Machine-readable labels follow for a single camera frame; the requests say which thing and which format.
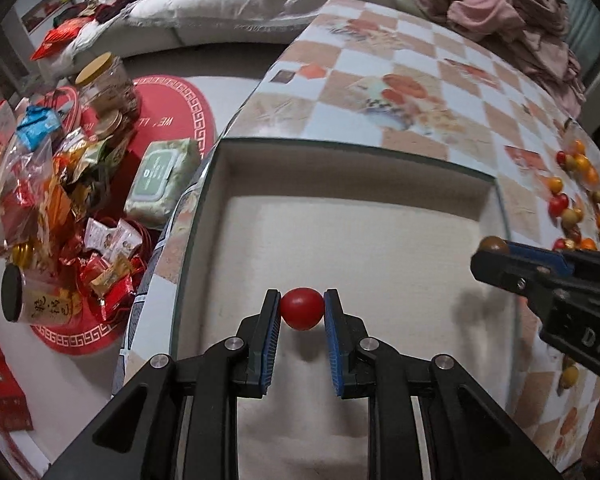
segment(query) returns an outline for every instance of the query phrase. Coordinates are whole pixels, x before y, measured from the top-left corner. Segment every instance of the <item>jar label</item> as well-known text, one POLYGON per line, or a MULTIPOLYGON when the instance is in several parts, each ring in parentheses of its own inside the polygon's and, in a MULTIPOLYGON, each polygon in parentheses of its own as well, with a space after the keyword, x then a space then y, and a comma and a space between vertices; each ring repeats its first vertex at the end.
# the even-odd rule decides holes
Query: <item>jar label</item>
POLYGON ((22 321, 32 325, 58 326, 69 322, 72 316, 71 300, 41 292, 25 290, 22 321))

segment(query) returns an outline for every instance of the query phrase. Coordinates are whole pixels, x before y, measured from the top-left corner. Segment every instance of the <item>checkered tablecloth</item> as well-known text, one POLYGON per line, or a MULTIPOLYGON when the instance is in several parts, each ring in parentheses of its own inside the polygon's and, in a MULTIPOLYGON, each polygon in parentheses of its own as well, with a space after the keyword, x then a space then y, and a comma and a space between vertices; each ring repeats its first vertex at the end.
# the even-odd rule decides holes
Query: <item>checkered tablecloth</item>
MULTIPOLYGON (((379 146, 482 171, 497 179, 512 239, 551 247, 562 236, 547 213, 551 176, 585 211, 583 237, 596 238, 584 190, 558 167, 555 152, 579 138, 599 168, 600 152, 577 123, 565 131, 566 119, 539 86, 478 44, 393 9, 332 0, 272 65, 227 135, 379 146)), ((181 201, 132 313, 121 364, 127 378, 168 351, 165 304, 175 300, 203 179, 181 201)), ((577 384, 558 396, 562 355, 540 341, 524 304, 520 318, 510 414, 562 469, 580 455, 600 379, 580 368, 577 384)))

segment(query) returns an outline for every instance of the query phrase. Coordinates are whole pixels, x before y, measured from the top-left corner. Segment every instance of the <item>white sofa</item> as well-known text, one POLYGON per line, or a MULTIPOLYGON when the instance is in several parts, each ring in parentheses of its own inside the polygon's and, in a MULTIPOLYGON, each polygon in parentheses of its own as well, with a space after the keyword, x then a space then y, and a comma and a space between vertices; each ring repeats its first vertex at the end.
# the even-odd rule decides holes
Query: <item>white sofa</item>
MULTIPOLYGON (((289 43, 327 1, 139 0, 107 23, 88 23, 50 60, 51 70, 76 73, 107 51, 128 57, 205 43, 289 43)), ((364 1, 394 6, 394 0, 364 1)))

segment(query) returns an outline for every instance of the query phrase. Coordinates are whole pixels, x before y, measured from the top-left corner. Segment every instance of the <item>pink clothes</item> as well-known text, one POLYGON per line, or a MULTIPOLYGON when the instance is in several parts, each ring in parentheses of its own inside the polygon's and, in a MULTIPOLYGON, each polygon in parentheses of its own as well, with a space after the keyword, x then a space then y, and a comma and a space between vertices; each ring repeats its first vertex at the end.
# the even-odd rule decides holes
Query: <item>pink clothes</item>
POLYGON ((580 65, 560 37, 567 33, 563 0, 415 0, 434 22, 503 57, 577 117, 584 101, 580 65))

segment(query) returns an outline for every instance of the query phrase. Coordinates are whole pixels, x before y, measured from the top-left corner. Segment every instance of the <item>orange cherry tomato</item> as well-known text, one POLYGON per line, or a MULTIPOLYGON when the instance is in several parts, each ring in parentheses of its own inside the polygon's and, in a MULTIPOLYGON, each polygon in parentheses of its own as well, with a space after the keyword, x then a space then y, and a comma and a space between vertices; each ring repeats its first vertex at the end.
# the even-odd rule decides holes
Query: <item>orange cherry tomato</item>
POLYGON ((578 168, 578 171, 580 173, 586 173, 587 171, 589 171, 589 168, 591 167, 591 163, 589 162, 589 159, 584 156, 584 155, 576 155, 575 157, 573 157, 576 161, 576 168, 578 168))
POLYGON ((584 143, 580 139, 576 139, 573 141, 573 151, 575 153, 579 153, 580 155, 585 154, 586 149, 584 147, 584 143))
POLYGON ((597 251, 598 250, 598 246, 591 238, 584 238, 584 240, 580 242, 580 248, 586 249, 589 251, 597 251))
POLYGON ((596 168, 591 166, 584 173, 584 180, 590 186, 598 186, 600 184, 600 176, 599 176, 598 172, 596 171, 596 168))
POLYGON ((557 176, 552 176, 548 181, 549 191, 557 195, 562 191, 562 179, 557 176))

